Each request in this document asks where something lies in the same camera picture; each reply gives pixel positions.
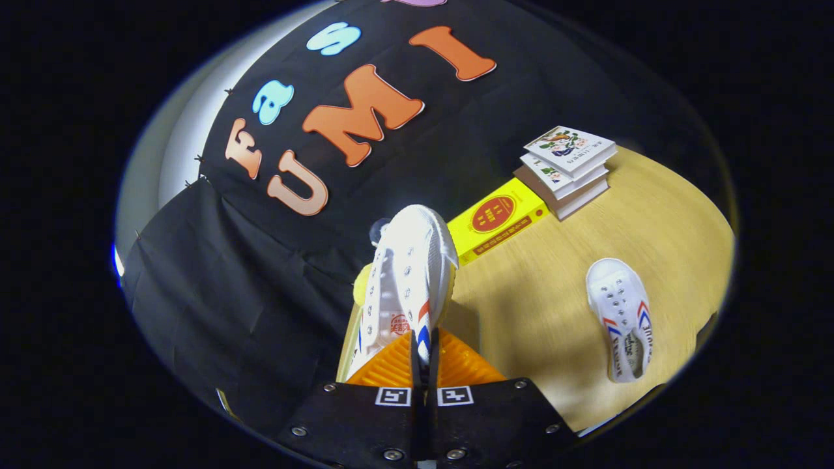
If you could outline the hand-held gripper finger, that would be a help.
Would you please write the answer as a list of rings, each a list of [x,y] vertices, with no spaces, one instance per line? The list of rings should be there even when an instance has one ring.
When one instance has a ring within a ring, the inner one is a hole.
[[[403,385],[314,386],[277,434],[280,448],[318,468],[414,468],[425,442],[424,380],[415,347],[409,332],[375,356],[405,365]]]
[[[553,468],[580,438],[530,378],[442,384],[450,354],[437,329],[427,389],[427,453],[438,468]]]

